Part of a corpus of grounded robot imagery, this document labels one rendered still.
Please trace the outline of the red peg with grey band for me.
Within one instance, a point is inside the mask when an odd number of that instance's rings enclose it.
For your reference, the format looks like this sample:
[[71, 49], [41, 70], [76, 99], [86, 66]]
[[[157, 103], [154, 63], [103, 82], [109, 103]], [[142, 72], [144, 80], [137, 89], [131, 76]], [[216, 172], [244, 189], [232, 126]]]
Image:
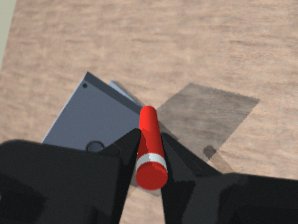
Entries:
[[136, 164], [136, 182], [142, 189], [160, 189], [167, 183], [164, 158], [156, 109], [145, 106], [140, 112], [141, 139]]

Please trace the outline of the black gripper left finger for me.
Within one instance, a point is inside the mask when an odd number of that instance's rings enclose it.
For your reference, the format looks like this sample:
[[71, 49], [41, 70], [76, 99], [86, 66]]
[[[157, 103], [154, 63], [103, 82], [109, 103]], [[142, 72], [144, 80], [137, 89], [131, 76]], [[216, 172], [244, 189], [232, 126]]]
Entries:
[[8, 140], [0, 144], [0, 197], [6, 191], [93, 205], [97, 224], [119, 224], [141, 129], [101, 151]]

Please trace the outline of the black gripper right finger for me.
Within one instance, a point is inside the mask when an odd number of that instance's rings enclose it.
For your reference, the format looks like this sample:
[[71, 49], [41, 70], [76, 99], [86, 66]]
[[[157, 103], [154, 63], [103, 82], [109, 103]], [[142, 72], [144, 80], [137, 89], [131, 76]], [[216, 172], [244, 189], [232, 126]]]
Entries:
[[298, 209], [298, 180], [221, 173], [161, 133], [168, 180], [161, 188], [165, 224], [227, 224], [240, 206]]

